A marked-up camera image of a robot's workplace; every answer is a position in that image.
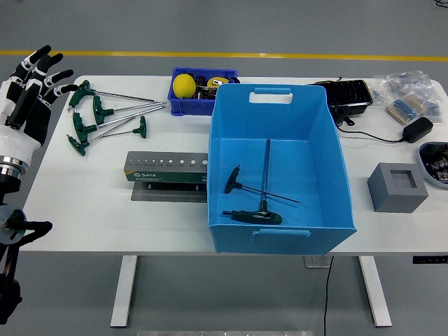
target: robot finger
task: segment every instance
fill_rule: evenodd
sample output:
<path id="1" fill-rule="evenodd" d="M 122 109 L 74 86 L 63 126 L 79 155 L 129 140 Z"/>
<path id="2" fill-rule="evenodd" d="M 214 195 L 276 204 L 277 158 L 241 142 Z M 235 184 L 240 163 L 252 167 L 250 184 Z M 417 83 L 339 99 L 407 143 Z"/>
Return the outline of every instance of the robot finger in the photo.
<path id="1" fill-rule="evenodd" d="M 50 67 L 52 67 L 53 65 L 61 62 L 62 58 L 63 58 L 63 54 L 58 53 L 54 56 L 51 57 L 50 59 Z M 26 86 L 26 84 L 28 83 L 29 79 L 31 78 L 31 76 L 33 75 L 33 73 L 36 71 L 36 68 L 33 69 L 33 71 L 28 72 L 27 76 L 25 77 L 25 79 L 23 80 L 23 84 L 22 86 Z"/>
<path id="2" fill-rule="evenodd" d="M 41 91 L 49 67 L 50 56 L 42 56 L 8 119 L 8 125 L 12 128 L 19 130 L 28 119 Z"/>
<path id="3" fill-rule="evenodd" d="M 61 85 L 55 87 L 53 90 L 49 91 L 45 96 L 43 96 L 42 100 L 44 104 L 46 103 L 48 106 L 53 104 L 55 100 L 62 96 L 64 93 L 68 93 L 71 91 L 77 91 L 78 86 L 74 84 Z"/>
<path id="4" fill-rule="evenodd" d="M 10 80 L 22 84 L 32 67 L 40 60 L 42 56 L 47 55 L 50 51 L 51 47 L 49 45 L 45 45 L 41 49 L 33 52 L 30 56 L 26 57 L 11 74 Z"/>
<path id="5" fill-rule="evenodd" d="M 70 76 L 72 76 L 74 74 L 73 70 L 69 69 L 69 70 L 65 70 L 65 71 L 61 71 L 58 73 L 55 73 L 54 75 L 51 75 L 47 78 L 45 78 L 45 80 L 43 81 L 43 87 L 41 90 L 41 96 L 45 96 L 45 94 L 47 93 L 47 91 L 57 82 L 68 78 Z"/>

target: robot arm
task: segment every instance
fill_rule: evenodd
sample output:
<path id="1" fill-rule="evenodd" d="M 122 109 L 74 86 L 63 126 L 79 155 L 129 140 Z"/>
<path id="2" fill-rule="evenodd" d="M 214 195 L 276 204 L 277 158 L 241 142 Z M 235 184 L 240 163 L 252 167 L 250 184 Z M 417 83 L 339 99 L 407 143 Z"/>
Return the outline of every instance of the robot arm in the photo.
<path id="1" fill-rule="evenodd" d="M 22 301 L 14 280 L 19 247 L 46 235 L 52 227 L 50 222 L 27 222 L 20 209 L 4 204 L 4 196 L 19 191 L 20 175 L 27 172 L 33 152 L 45 143 L 51 104 L 78 88 L 53 87 L 73 71 L 47 77 L 49 68 L 63 58 L 62 54 L 49 56 L 50 51 L 46 45 L 25 58 L 0 87 L 0 261 L 8 251 L 0 274 L 0 324 L 7 322 Z"/>

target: plastic bag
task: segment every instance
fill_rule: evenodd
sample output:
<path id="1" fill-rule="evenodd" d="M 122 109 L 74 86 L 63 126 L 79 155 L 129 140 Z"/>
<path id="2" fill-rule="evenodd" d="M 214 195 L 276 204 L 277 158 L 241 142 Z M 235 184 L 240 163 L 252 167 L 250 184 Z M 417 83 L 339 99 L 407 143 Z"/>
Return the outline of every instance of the plastic bag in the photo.
<path id="1" fill-rule="evenodd" d="M 429 75 L 422 71 L 376 75 L 380 99 L 386 111 L 402 125 L 419 116 L 426 116 L 432 123 L 443 123 L 439 107 L 440 96 L 435 91 Z"/>

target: black cable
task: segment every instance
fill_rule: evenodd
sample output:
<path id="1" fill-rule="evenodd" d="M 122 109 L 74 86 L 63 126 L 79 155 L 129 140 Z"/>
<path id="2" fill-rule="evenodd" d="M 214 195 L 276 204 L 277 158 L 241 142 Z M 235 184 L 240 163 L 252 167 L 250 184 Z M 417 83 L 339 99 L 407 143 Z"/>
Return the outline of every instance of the black cable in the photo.
<path id="1" fill-rule="evenodd" d="M 338 125 L 336 125 L 336 127 L 338 128 L 339 131 L 341 131 L 343 133 L 364 134 L 364 135 L 367 135 L 368 137 L 372 137 L 373 139 L 384 141 L 384 142 L 387 142 L 389 144 L 397 144 L 397 143 L 403 142 L 405 140 L 405 138 L 401 138 L 400 140 L 386 140 L 386 139 L 383 139 L 383 138 L 379 138 L 378 136 L 368 134 L 366 132 L 361 132 L 361 131 L 344 131 L 343 129 L 340 129 L 340 127 Z"/>
<path id="2" fill-rule="evenodd" d="M 331 267 L 333 266 L 333 259 L 331 257 L 330 267 L 328 268 L 327 284 L 325 285 L 325 312 L 323 313 L 323 336 L 327 335 L 327 309 L 328 309 L 328 281 L 330 280 Z"/>
<path id="3" fill-rule="evenodd" d="M 341 76 L 337 78 L 337 80 L 322 80 L 321 82 L 314 82 L 314 84 L 322 84 L 322 83 L 334 83 L 339 82 L 342 79 Z"/>

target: table leg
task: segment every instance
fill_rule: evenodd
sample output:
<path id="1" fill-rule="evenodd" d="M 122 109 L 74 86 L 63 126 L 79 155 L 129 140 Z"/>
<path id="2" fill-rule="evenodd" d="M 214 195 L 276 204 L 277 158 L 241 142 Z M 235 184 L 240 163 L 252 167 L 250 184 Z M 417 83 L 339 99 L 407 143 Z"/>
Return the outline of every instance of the table leg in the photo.
<path id="1" fill-rule="evenodd" d="M 359 263 L 363 271 L 365 287 L 369 296 L 373 320 L 377 327 L 391 327 L 392 321 L 387 309 L 381 281 L 379 280 L 377 265 L 372 256 L 360 256 Z"/>
<path id="2" fill-rule="evenodd" d="M 115 303 L 113 304 L 111 327 L 125 328 L 127 326 L 137 257 L 137 255 L 123 256 Z"/>

